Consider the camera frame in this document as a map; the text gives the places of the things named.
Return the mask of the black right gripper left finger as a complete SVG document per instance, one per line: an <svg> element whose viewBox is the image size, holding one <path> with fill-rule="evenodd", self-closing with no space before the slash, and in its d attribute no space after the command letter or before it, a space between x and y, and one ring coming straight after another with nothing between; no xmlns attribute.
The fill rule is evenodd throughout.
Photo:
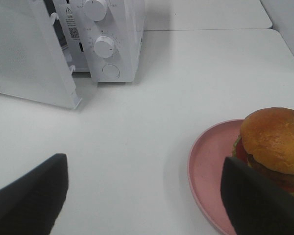
<svg viewBox="0 0 294 235"><path fill-rule="evenodd" d="M58 153L0 189L0 235L49 235L66 200L68 160Z"/></svg>

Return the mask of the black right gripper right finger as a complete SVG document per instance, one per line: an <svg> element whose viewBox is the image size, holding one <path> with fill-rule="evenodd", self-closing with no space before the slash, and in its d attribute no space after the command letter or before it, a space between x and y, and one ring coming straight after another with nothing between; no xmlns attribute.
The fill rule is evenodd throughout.
<svg viewBox="0 0 294 235"><path fill-rule="evenodd" d="M238 235L294 235L294 196L234 157L223 163L220 194Z"/></svg>

